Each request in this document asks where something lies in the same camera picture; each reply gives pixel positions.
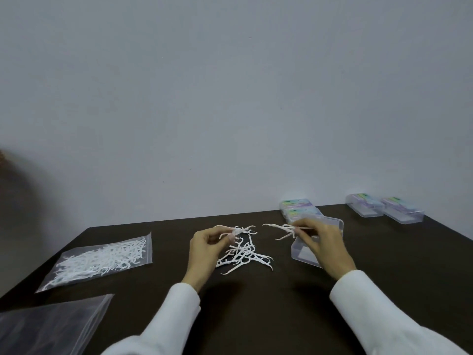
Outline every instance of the plastic zip bag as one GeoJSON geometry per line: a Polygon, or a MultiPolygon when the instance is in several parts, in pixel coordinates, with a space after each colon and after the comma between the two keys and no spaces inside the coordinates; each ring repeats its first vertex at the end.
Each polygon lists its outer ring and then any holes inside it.
{"type": "Polygon", "coordinates": [[[151,233],[118,243],[79,247],[61,254],[36,292],[109,275],[153,262],[151,233]]]}
{"type": "Polygon", "coordinates": [[[0,354],[80,355],[113,294],[0,313],[0,354]]]}

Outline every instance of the hand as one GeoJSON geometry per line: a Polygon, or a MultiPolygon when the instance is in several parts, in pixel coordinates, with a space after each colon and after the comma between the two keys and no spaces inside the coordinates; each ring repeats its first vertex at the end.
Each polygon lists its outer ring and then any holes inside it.
{"type": "Polygon", "coordinates": [[[183,283],[192,286],[196,292],[200,291],[214,271],[220,252],[230,245],[227,236],[219,240],[220,234],[231,233],[232,230],[218,225],[194,234],[189,245],[189,262],[183,283]]]}
{"type": "Polygon", "coordinates": [[[301,219],[293,223],[295,227],[310,227],[317,231],[320,242],[312,238],[300,228],[295,233],[301,238],[315,254],[319,264],[335,280],[352,270],[356,270],[352,257],[348,254],[340,230],[335,225],[326,225],[313,219],[301,219]]]}

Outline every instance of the white long-sleeve shirt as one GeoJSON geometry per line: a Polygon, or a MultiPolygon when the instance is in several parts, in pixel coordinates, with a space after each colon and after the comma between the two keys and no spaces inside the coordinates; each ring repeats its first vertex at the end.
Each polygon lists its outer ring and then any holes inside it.
{"type": "MultiPolygon", "coordinates": [[[[369,355],[468,355],[450,340],[417,324],[360,270],[345,274],[332,289],[330,300],[369,355]]],[[[175,284],[141,335],[111,345],[102,355],[181,354],[199,304],[190,285],[175,284]]]]}

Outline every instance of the dark wooden table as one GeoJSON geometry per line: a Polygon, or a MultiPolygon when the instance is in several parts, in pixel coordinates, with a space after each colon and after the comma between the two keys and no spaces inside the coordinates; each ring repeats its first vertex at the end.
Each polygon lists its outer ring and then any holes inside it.
{"type": "MultiPolygon", "coordinates": [[[[473,242],[426,217],[401,225],[384,216],[361,218],[344,204],[321,206],[345,222],[345,244],[357,267],[421,325],[473,354],[473,242]]],[[[251,262],[229,275],[217,269],[201,292],[202,310],[185,354],[363,354],[328,299],[334,285],[319,268],[291,259],[292,239],[275,241],[279,211],[89,228],[64,249],[106,244],[153,233],[153,264],[35,294],[59,253],[0,299],[0,311],[113,293],[84,354],[141,333],[170,286],[186,271],[189,239],[217,224],[256,225],[257,252],[274,271],[251,262]]]]}

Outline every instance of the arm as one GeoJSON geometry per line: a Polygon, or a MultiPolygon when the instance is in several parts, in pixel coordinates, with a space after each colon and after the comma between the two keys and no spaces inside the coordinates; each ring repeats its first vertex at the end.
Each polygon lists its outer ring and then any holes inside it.
{"type": "Polygon", "coordinates": [[[229,230],[232,229],[216,226],[195,233],[182,283],[169,289],[161,308],[141,335],[111,345],[102,355],[181,354],[200,311],[198,292],[215,269],[219,253],[230,243],[228,237],[219,241],[219,235],[229,230]]]}
{"type": "Polygon", "coordinates": [[[337,227],[310,219],[298,220],[294,225],[317,231],[318,243],[301,229],[296,229],[297,235],[314,252],[323,268],[337,280],[330,300],[367,354],[467,355],[450,340],[417,324],[395,306],[364,272],[356,270],[337,227]]]}

